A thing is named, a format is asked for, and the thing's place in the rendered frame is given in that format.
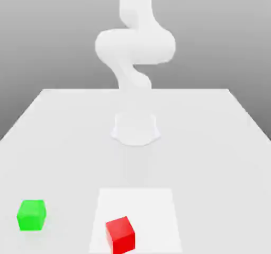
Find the small red cube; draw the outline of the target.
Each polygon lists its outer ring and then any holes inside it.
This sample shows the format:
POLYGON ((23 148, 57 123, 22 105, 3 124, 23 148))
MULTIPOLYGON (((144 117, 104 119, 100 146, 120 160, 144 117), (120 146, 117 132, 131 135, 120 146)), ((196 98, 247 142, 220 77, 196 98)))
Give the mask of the small red cube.
POLYGON ((105 223, 111 254, 124 254, 136 247, 136 234, 127 216, 105 223))

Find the small green cube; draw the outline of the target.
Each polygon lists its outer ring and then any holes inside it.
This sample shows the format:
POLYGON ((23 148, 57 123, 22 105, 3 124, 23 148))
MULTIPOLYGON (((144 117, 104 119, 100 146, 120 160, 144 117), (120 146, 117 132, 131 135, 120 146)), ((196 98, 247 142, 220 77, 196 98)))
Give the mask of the small green cube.
POLYGON ((47 216, 46 204, 42 199, 25 199, 17 212, 21 231, 41 231, 47 216))

